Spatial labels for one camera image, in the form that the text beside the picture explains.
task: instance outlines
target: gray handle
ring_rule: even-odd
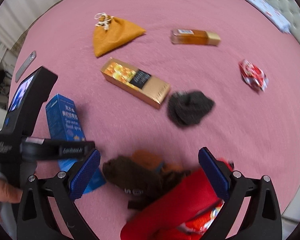
[[[0,179],[7,181],[7,178],[1,172]],[[0,216],[2,219],[2,223],[0,224],[3,229],[12,238],[12,240],[17,240],[17,222],[14,219],[12,205],[10,203],[0,202]]]

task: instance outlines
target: smartphone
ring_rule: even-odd
[[[26,71],[26,69],[30,66],[30,64],[34,61],[34,59],[37,57],[37,53],[35,50],[29,55],[29,57],[25,60],[25,62],[21,65],[21,67],[18,69],[16,73],[16,83],[19,81],[23,73]]]

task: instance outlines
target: metal bolt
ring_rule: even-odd
[[[34,175],[31,175],[31,176],[28,178],[28,180],[29,180],[30,182],[34,181],[34,180],[35,180],[35,176],[34,176]]]
[[[234,171],[233,176],[235,176],[236,178],[240,178],[241,177],[240,171]]]
[[[60,179],[64,178],[65,176],[66,176],[66,173],[64,171],[60,171],[58,173],[58,178],[60,178]]]
[[[269,182],[271,179],[268,175],[265,175],[263,176],[263,179],[266,181],[266,182]]]

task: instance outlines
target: blue textured finger pad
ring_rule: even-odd
[[[198,159],[216,195],[227,201],[229,199],[229,182],[204,148],[200,149]]]
[[[94,150],[71,181],[69,197],[72,201],[82,197],[91,177],[100,165],[100,158],[100,152]]]

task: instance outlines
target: white curtain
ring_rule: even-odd
[[[0,6],[0,41],[11,49],[31,24],[61,0],[4,0]]]

